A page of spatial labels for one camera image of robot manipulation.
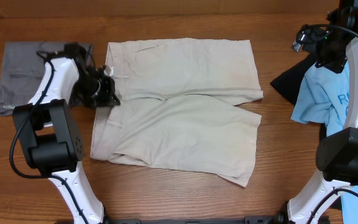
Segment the beige khaki shorts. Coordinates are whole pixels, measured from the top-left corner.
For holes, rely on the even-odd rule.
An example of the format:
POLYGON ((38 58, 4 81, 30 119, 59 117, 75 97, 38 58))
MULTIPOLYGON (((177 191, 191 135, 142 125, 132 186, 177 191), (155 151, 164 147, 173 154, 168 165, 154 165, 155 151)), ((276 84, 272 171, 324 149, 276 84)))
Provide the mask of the beige khaki shorts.
POLYGON ((96 110, 90 155, 116 164, 204 172, 245 187, 263 98, 249 40, 111 42, 120 105, 96 110))

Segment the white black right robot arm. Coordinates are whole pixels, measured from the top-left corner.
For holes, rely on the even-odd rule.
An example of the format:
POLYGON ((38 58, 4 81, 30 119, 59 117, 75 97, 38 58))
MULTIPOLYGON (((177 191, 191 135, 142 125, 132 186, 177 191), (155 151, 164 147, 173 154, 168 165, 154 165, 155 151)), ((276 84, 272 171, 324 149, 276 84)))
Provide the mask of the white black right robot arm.
POLYGON ((342 131, 318 145, 316 171, 301 192, 287 201, 274 223, 329 223, 323 213, 343 194, 358 198, 358 1, 340 1, 328 24, 303 25, 292 49, 317 58, 318 67, 339 73, 349 66, 349 109, 342 131))

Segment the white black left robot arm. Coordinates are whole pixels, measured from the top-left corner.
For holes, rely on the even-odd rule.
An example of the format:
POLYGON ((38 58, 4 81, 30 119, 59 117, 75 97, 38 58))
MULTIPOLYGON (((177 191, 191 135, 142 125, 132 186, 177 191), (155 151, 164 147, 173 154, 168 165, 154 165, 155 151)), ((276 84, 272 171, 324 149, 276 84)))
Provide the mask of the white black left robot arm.
POLYGON ((119 106, 111 69, 88 65, 90 50, 77 42, 37 55, 45 74, 29 102, 12 112, 16 134, 9 151, 11 168, 26 179, 51 181, 74 223, 112 223, 86 177, 85 147, 69 107, 73 97, 91 109, 119 106))

